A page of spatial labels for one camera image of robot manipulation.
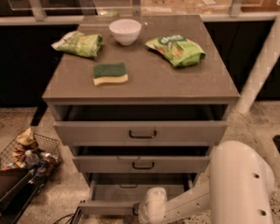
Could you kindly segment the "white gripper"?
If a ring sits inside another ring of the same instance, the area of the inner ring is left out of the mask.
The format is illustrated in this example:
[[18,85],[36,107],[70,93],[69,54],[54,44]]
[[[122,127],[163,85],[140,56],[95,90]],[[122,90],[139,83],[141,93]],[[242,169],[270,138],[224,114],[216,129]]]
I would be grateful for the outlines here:
[[141,224],[162,224],[166,203],[167,194],[164,188],[149,189],[138,206],[138,221]]

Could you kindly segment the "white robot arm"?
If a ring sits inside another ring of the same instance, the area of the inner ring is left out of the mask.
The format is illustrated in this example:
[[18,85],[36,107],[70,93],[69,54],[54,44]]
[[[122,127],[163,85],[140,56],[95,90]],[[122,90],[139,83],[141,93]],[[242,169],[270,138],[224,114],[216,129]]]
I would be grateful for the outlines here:
[[250,146],[226,141],[214,148],[207,181],[167,199],[166,190],[152,188],[138,207],[141,224],[170,224],[211,212],[212,224],[273,224],[269,196],[274,174]]

